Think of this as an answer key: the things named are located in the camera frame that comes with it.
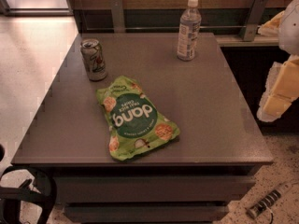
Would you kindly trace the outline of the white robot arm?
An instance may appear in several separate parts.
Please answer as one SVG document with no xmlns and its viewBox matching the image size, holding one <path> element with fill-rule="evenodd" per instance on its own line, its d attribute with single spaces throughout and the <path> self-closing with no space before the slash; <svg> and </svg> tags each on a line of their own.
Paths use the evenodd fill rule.
<svg viewBox="0 0 299 224">
<path fill-rule="evenodd" d="M 284 11 L 263 24 L 258 33 L 276 36 L 279 48 L 290 55 L 284 63 L 273 63 L 259 103 L 257 118 L 273 122 L 299 98 L 299 0 L 292 0 Z"/>
</svg>

